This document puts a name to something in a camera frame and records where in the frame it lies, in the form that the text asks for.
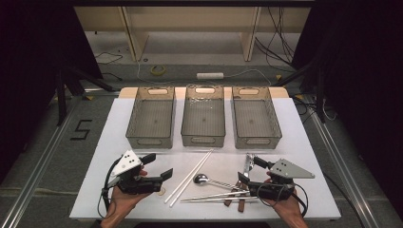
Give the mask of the wooden handled knife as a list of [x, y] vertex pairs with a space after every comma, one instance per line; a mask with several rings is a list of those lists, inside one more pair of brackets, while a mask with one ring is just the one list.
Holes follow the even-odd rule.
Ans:
[[239, 192], [239, 191], [241, 191], [242, 190], [242, 183], [238, 180], [237, 182], [236, 182], [236, 184], [235, 184], [235, 186], [231, 189], [231, 194], [228, 196], [228, 198], [224, 201], [224, 205], [225, 206], [229, 206], [231, 203], [232, 203], [232, 201], [233, 201], [233, 199], [234, 199], [234, 197], [236, 196], [235, 195], [235, 192]]

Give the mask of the dark curtain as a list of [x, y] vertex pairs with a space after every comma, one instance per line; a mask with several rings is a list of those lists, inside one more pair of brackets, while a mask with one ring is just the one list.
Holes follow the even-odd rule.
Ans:
[[293, 65], [314, 59], [325, 95], [403, 219], [403, 0], [315, 0]]
[[63, 67], [102, 77], [75, 8], [0, 0], [0, 183], [43, 117]]

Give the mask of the metal chopstick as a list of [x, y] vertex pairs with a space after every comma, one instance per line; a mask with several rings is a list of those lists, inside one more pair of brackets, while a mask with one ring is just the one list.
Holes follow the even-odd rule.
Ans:
[[[228, 193], [219, 193], [219, 194], [213, 194], [213, 195], [205, 195], [205, 196], [198, 196], [198, 197], [191, 197], [191, 198], [186, 198], [183, 200], [195, 200], [195, 199], [212, 199], [212, 198], [227, 198], [231, 192]], [[242, 190], [239, 192], [235, 192], [236, 197], [240, 197], [241, 194], [249, 194], [248, 190]]]
[[[183, 199], [181, 203], [189, 202], [213, 202], [213, 201], [225, 201], [227, 198], [212, 198], [212, 199]], [[234, 197], [234, 201], [239, 201], [241, 197]], [[257, 200], [258, 197], [244, 197], [245, 200]]]

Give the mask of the person's left hand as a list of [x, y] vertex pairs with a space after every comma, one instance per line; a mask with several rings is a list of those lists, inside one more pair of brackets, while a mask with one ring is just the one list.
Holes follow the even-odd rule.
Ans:
[[117, 228], [125, 217], [136, 207], [149, 193], [130, 195], [123, 193], [119, 187], [112, 191], [112, 199], [107, 209], [105, 218], [101, 221], [102, 228]]

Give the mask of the wooden handled fork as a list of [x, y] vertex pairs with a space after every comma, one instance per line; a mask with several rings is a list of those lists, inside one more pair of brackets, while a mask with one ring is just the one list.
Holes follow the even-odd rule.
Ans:
[[[243, 169], [243, 175], [245, 177], [249, 177], [249, 171], [253, 168], [254, 166], [254, 154], [246, 154], [246, 159], [245, 159], [245, 165]], [[244, 211], [244, 206], [245, 206], [245, 194], [241, 194], [241, 199], [239, 200], [239, 205], [238, 205], [238, 211], [243, 212]]]

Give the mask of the smoky clear plastic bin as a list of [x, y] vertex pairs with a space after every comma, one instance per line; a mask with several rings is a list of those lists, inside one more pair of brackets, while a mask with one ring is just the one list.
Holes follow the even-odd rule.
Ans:
[[139, 87], [125, 133], [136, 149], [169, 149], [173, 146], [175, 88]]
[[184, 146], [223, 147], [226, 131], [221, 85], [186, 87], [181, 135]]
[[275, 149], [282, 138], [267, 86], [233, 86], [232, 111], [237, 149]]

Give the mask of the black metal stand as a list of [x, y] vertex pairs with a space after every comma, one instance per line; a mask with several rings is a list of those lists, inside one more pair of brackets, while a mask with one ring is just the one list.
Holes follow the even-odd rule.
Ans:
[[111, 85], [101, 82], [77, 67], [61, 66], [55, 76], [59, 110], [58, 125], [61, 125], [67, 117], [66, 89], [68, 89], [73, 96], [82, 96], [85, 93], [85, 89], [80, 83], [81, 80], [88, 81], [105, 91], [114, 91]]
[[309, 64], [292, 73], [287, 78], [275, 83], [275, 86], [285, 86], [300, 77], [302, 77], [303, 80], [299, 89], [302, 92], [314, 92], [316, 94], [317, 116], [324, 123], [324, 71], [321, 69], [320, 64], [317, 61], [311, 61]]

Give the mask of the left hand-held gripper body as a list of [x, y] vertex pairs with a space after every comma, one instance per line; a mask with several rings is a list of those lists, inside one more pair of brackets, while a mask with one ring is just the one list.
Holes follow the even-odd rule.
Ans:
[[140, 171], [144, 165], [140, 158], [133, 150], [125, 151], [113, 165], [107, 187], [117, 186], [123, 193], [130, 195], [159, 192], [163, 183], [161, 177], [143, 177]]

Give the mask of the person's right hand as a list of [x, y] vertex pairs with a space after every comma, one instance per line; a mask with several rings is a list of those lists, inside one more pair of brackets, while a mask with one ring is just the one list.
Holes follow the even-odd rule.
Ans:
[[289, 228], [308, 228], [300, 212], [299, 203], [294, 197], [275, 201], [272, 207]]

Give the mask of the beige wooden shelf unit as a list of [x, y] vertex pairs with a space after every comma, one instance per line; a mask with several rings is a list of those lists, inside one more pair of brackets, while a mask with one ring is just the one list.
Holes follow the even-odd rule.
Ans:
[[236, 32], [243, 59], [252, 60], [256, 34], [273, 32], [272, 18], [283, 22], [287, 33], [302, 32], [310, 10], [287, 7], [77, 7], [85, 31], [123, 31], [132, 59], [139, 60], [153, 31]]

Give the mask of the white power strip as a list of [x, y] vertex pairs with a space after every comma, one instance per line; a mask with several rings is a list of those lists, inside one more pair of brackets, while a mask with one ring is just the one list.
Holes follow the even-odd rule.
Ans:
[[198, 80], [221, 80], [224, 78], [224, 74], [222, 72], [199, 72], [196, 74], [196, 77]]

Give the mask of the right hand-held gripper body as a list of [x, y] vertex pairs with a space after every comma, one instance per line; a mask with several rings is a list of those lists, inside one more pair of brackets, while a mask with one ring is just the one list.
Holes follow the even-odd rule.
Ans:
[[287, 200], [294, 193], [294, 179], [313, 179], [315, 175], [291, 161], [279, 159], [272, 162], [268, 169], [271, 181], [269, 183], [249, 181], [248, 188], [252, 197], [265, 200]]

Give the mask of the aluminium floor rail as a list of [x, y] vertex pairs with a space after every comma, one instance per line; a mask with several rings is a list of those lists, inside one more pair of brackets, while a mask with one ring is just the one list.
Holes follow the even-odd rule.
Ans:
[[363, 192], [359, 189], [347, 163], [342, 158], [342, 155], [336, 146], [335, 140], [332, 137], [327, 125], [323, 123], [317, 116], [317, 108], [309, 108], [312, 120], [317, 128], [317, 131], [323, 140], [330, 158], [334, 163], [336, 171], [345, 187], [346, 194], [349, 196], [351, 204], [355, 209], [362, 226], [364, 228], [380, 228], [379, 223], [375, 219], [372, 208], [365, 199]]
[[52, 135], [48, 140], [47, 146], [43, 150], [41, 157], [33, 169], [29, 172], [29, 175], [27, 175], [27, 181], [18, 191], [14, 203], [8, 210], [5, 219], [0, 223], [1, 228], [17, 227], [35, 193], [41, 178], [44, 176], [60, 141], [62, 140], [63, 135], [67, 130], [71, 117], [75, 114], [76, 108], [81, 101], [81, 97], [71, 98], [65, 118], [55, 126], [55, 129], [52, 132]]

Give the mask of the steel spoon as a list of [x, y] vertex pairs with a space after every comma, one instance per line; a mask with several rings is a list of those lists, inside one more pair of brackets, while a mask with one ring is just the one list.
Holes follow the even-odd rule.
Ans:
[[236, 185], [228, 184], [228, 183], [217, 181], [217, 180], [211, 180], [204, 174], [197, 174], [193, 178], [193, 182], [195, 182], [197, 184], [212, 183], [212, 184], [216, 184], [216, 185], [219, 185], [219, 186], [227, 187], [229, 189], [240, 190], [240, 188], [238, 186], [236, 186]]

